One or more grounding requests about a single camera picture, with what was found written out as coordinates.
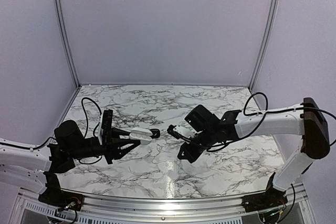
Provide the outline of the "black earbud charging case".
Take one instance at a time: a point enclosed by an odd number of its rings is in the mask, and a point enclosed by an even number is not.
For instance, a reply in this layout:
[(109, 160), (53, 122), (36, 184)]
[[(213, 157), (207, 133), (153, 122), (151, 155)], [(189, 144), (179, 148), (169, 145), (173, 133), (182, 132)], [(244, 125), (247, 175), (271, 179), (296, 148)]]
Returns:
[(151, 133), (152, 133), (152, 138), (159, 138), (161, 135), (161, 132), (159, 129), (150, 129)]

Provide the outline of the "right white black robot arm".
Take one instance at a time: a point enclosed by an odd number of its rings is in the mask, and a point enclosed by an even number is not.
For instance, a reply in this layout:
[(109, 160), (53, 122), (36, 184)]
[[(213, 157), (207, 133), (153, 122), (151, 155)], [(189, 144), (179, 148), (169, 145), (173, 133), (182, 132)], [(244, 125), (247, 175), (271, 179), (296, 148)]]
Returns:
[(280, 192), (286, 191), (314, 161), (329, 154), (331, 144), (326, 113), (313, 98), (304, 98), (302, 103), (286, 108), (250, 114), (245, 110), (231, 110), (221, 118), (198, 105), (185, 117), (192, 130), (171, 125), (168, 133), (184, 141), (178, 158), (190, 163), (204, 151), (216, 152), (251, 136), (300, 135), (301, 145), (272, 175), (267, 190), (260, 195), (260, 203), (271, 207), (280, 199)]

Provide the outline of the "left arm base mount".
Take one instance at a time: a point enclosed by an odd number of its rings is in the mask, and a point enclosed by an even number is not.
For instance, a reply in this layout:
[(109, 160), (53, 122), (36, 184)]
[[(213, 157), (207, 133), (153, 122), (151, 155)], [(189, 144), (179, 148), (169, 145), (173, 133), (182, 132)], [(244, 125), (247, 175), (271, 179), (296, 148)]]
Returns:
[(69, 209), (80, 211), (84, 196), (82, 194), (75, 194), (63, 190), (46, 190), (38, 196), (38, 200), (62, 210), (74, 203), (73, 206), (69, 206)]

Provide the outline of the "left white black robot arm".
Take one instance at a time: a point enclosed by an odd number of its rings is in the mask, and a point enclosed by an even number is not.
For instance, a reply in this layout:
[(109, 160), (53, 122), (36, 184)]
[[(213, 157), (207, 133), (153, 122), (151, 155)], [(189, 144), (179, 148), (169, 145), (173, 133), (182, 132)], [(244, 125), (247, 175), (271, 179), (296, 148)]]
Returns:
[(101, 156), (112, 164), (157, 136), (150, 130), (124, 131), (112, 127), (111, 122), (103, 122), (96, 136), (86, 138), (77, 123), (68, 120), (55, 129), (55, 144), (47, 141), (29, 147), (2, 141), (1, 182), (37, 193), (41, 202), (65, 205), (81, 198), (79, 194), (63, 191), (58, 180), (59, 174), (76, 167), (75, 160)]

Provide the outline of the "white earbud charging case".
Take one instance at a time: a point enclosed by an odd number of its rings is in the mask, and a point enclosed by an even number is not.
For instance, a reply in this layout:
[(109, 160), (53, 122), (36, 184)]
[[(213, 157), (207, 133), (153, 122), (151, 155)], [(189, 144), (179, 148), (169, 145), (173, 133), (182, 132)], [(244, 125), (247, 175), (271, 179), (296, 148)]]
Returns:
[(141, 145), (148, 145), (152, 141), (152, 135), (150, 130), (136, 127), (130, 131), (129, 139), (138, 140)]

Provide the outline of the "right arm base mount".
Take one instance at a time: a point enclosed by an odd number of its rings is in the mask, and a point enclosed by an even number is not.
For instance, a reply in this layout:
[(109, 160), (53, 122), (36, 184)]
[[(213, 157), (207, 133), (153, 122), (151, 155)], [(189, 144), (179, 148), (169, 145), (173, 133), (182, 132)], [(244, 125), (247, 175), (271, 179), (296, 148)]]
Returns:
[(242, 207), (246, 212), (260, 211), (268, 208), (283, 206), (288, 202), (286, 196), (266, 196), (264, 193), (246, 195), (242, 197)]

